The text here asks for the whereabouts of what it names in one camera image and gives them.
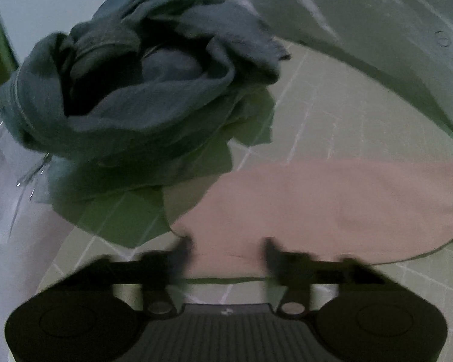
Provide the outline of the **pink beige garment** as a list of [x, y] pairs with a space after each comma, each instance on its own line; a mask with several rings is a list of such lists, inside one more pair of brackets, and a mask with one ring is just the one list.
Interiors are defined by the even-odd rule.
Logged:
[[262, 246], [323, 261], [404, 261], [453, 240], [453, 161], [309, 160], [207, 176], [162, 192], [173, 233], [189, 236], [191, 278], [262, 278]]

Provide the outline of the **clear plastic storage bag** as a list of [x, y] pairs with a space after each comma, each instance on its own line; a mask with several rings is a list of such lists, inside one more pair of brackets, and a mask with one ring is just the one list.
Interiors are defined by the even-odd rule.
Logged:
[[0, 361], [9, 359], [7, 318], [35, 294], [73, 229], [51, 204], [37, 199], [46, 179], [44, 158], [23, 149], [0, 116]]

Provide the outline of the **dark blue denim garment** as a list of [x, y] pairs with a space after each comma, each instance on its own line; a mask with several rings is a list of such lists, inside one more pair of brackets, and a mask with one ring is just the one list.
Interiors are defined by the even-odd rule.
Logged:
[[184, 150], [275, 83], [285, 48], [227, 0], [106, 0], [89, 21], [40, 40], [0, 87], [24, 147], [78, 163]]

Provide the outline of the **light blue carrot-print fabric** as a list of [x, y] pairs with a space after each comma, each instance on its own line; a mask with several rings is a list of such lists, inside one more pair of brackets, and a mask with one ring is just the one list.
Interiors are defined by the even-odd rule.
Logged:
[[453, 0], [233, 0], [361, 70], [453, 137]]

